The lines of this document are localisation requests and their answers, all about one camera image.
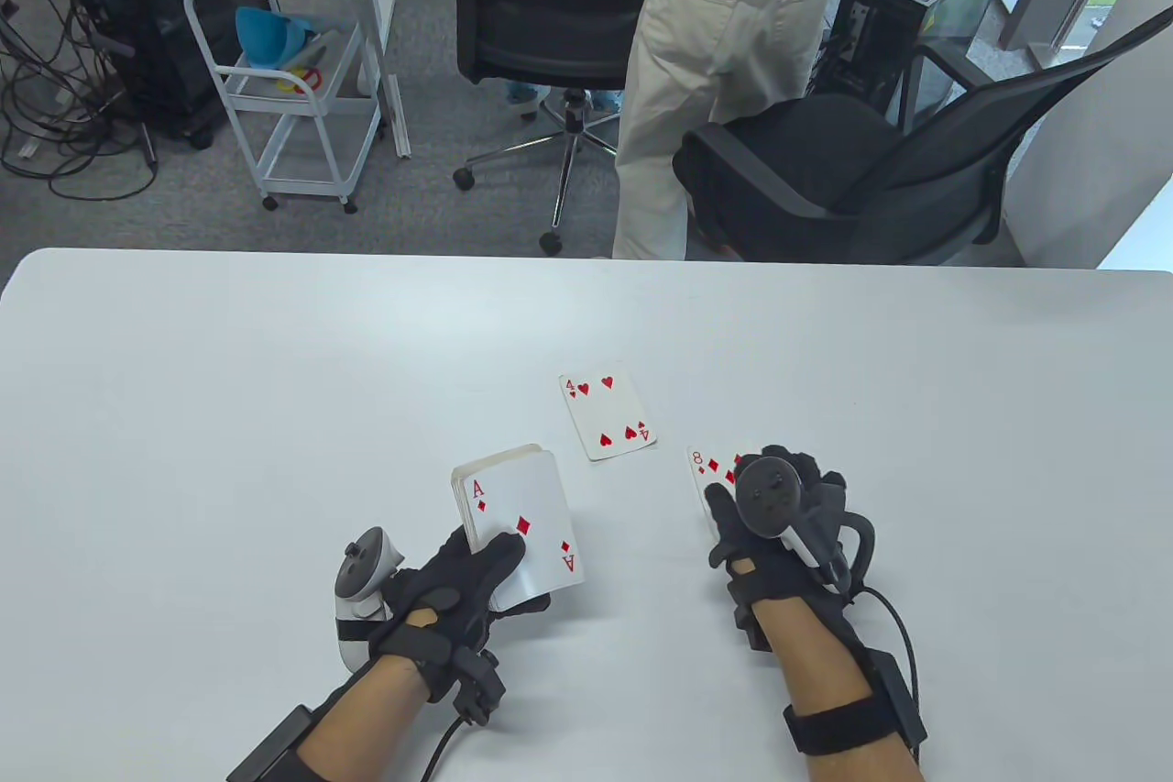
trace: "desk leg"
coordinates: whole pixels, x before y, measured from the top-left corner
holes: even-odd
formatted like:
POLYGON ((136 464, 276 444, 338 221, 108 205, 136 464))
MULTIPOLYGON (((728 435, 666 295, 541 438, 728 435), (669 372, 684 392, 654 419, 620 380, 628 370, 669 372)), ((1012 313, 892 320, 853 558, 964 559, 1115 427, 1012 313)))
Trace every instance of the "desk leg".
POLYGON ((371 74, 377 73, 372 77, 379 83, 375 94, 379 96, 379 107, 382 108, 382 118, 388 121, 395 137, 395 154, 407 158, 411 157, 412 145, 407 140, 404 102, 399 96, 399 79, 387 69, 387 57, 379 33, 379 0, 364 1, 359 4, 359 12, 364 21, 362 30, 367 35, 366 66, 371 74))

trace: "black glove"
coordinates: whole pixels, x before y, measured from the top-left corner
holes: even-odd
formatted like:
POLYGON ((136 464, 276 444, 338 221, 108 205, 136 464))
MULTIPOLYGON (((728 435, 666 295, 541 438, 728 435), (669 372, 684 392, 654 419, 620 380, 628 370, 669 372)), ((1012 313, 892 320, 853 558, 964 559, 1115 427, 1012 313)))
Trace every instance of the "black glove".
MULTIPOLYGON (((489 625, 503 617, 545 611, 550 606, 549 594, 541 594, 503 614, 489 611, 493 591, 521 563, 526 555, 526 542, 520 535, 497 535, 481 552, 469 551, 463 529, 456 529, 436 551, 432 560, 418 571, 399 569, 395 576, 381 587, 384 600, 391 610, 391 619, 371 637, 372 655, 395 653, 386 650, 394 644, 394 632, 411 611, 432 608, 436 623, 427 632, 448 640, 448 655, 459 647, 476 653, 489 638, 489 625)), ((455 672, 448 661, 419 660, 416 665, 430 691, 430 701, 443 698, 455 681, 455 672)))
MULTIPOLYGON (((821 472, 819 464, 809 455, 795 455, 785 447, 766 447, 762 448, 761 456, 781 458, 791 464, 798 472, 804 489, 813 488, 820 483, 847 488, 841 475, 834 471, 821 472)), ((741 456, 741 461, 733 472, 734 477, 740 477, 741 472, 758 458, 760 458, 758 455, 741 456)), ((708 555, 708 564, 716 569, 717 565, 725 563, 725 569, 731 578, 730 594, 733 594, 733 600, 737 601, 733 619, 737 627, 746 632, 750 646, 754 651, 768 651, 769 645, 753 616, 752 605, 762 599, 792 598, 801 598, 806 601, 816 617, 821 619, 823 626, 830 630, 848 648, 859 647, 862 651, 862 644, 860 644, 855 631, 843 617, 843 608, 849 601, 847 597, 830 592, 822 586, 800 556, 787 550, 781 540, 762 538, 762 536, 750 531, 725 485, 719 483, 708 485, 705 489, 705 501, 708 502, 708 510, 720 535, 719 543, 708 555), (739 559, 750 559, 754 565, 754 571, 751 573, 734 572, 733 563, 739 559)))

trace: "white table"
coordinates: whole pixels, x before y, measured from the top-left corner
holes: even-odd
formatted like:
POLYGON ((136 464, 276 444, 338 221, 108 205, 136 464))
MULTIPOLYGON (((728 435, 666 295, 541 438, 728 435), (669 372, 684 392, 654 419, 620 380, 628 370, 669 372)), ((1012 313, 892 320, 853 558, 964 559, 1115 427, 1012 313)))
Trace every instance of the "white table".
POLYGON ((454 464, 540 442, 588 582, 496 627, 438 778, 802 778, 705 564, 720 438, 846 472, 930 778, 1164 777, 1171 353, 1160 274, 42 251, 0 299, 0 777, 223 778, 341 681, 346 542, 422 563, 454 464), (590 464, 556 378, 611 359, 660 442, 590 464))

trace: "shoe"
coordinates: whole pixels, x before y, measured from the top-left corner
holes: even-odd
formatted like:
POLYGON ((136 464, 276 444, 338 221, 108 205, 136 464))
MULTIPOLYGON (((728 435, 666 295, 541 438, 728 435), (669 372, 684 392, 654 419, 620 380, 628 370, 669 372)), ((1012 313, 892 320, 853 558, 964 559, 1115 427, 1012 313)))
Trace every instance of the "shoe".
POLYGON ((615 116, 623 111, 623 91, 621 90, 592 90, 590 94, 590 108, 599 116, 615 116))
POLYGON ((536 113, 537 107, 550 95, 549 86, 531 86, 528 82, 510 82, 506 89, 506 102, 510 110, 527 115, 536 113))

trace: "chair seat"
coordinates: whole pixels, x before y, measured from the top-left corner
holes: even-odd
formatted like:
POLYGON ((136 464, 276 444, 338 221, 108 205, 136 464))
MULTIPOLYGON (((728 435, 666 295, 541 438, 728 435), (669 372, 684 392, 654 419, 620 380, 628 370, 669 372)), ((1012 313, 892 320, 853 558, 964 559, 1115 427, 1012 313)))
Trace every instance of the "chair seat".
POLYGON ((725 128, 800 196, 826 209, 836 208, 901 141, 883 116, 847 95, 787 100, 725 128))
MULTIPOLYGON (((809 203, 836 209, 901 134, 866 103, 813 95, 734 120, 726 131, 809 203)), ((700 141, 685 138, 673 169, 693 197, 698 222, 716 229, 752 263, 850 263, 853 220, 793 217, 768 192, 745 182, 700 141)), ((855 213, 840 209, 836 212, 855 213)))

